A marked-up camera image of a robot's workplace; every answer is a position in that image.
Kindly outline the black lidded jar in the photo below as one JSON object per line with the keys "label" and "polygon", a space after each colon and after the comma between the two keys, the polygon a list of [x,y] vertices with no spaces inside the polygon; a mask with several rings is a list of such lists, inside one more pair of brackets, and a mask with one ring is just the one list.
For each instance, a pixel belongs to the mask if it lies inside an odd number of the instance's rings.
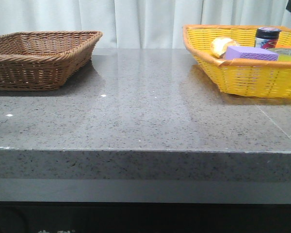
{"label": "black lidded jar", "polygon": [[259,27],[255,34],[254,47],[262,49],[275,48],[279,39],[281,30],[274,27]]}

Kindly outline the brown wicker basket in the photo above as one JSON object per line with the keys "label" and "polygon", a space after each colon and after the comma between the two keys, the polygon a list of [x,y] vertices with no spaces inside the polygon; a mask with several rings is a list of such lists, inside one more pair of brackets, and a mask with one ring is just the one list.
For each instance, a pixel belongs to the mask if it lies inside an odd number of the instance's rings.
{"label": "brown wicker basket", "polygon": [[0,91],[57,90],[91,60],[100,31],[0,35]]}

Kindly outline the purple foam block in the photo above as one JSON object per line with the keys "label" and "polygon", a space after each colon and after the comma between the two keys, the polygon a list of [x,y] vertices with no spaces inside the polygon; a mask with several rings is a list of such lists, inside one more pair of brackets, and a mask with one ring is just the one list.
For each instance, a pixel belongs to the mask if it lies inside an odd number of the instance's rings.
{"label": "purple foam block", "polygon": [[244,46],[228,46],[224,58],[226,60],[233,59],[253,59],[253,60],[266,60],[277,61],[278,54],[266,49]]}

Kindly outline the yellow packing tape roll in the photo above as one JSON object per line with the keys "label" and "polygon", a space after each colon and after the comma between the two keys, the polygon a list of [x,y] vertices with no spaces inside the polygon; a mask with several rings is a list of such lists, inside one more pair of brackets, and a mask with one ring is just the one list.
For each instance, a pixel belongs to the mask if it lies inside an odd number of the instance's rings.
{"label": "yellow packing tape roll", "polygon": [[268,50],[278,54],[278,61],[291,62],[291,49],[290,48],[271,48]]}

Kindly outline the orange carrot toy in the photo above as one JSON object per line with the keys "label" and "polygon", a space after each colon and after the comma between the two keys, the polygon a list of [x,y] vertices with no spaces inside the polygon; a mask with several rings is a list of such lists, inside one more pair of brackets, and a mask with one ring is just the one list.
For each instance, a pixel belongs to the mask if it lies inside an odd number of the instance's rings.
{"label": "orange carrot toy", "polygon": [[277,44],[275,48],[290,49],[291,45]]}

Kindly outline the beige bread roll toy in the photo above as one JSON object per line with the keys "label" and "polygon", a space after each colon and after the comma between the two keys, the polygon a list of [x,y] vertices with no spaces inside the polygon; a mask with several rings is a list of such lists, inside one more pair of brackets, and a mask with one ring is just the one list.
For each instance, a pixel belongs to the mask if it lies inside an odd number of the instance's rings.
{"label": "beige bread roll toy", "polygon": [[210,50],[216,58],[222,58],[228,46],[240,46],[240,44],[232,38],[222,36],[211,42]]}

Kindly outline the white curtain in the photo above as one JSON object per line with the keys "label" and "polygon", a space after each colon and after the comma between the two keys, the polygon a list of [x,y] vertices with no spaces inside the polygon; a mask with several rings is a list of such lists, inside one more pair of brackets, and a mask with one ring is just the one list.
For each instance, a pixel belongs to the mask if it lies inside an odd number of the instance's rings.
{"label": "white curtain", "polygon": [[186,24],[291,28],[285,0],[0,0],[0,35],[101,31],[101,49],[181,49]]}

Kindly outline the yellow woven basket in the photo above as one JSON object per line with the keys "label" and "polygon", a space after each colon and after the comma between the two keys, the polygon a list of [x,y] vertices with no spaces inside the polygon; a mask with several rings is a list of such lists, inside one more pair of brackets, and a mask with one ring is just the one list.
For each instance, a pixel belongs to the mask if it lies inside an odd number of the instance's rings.
{"label": "yellow woven basket", "polygon": [[291,62],[215,58],[212,41],[220,36],[253,46],[257,25],[183,26],[186,49],[220,91],[246,97],[291,99]]}

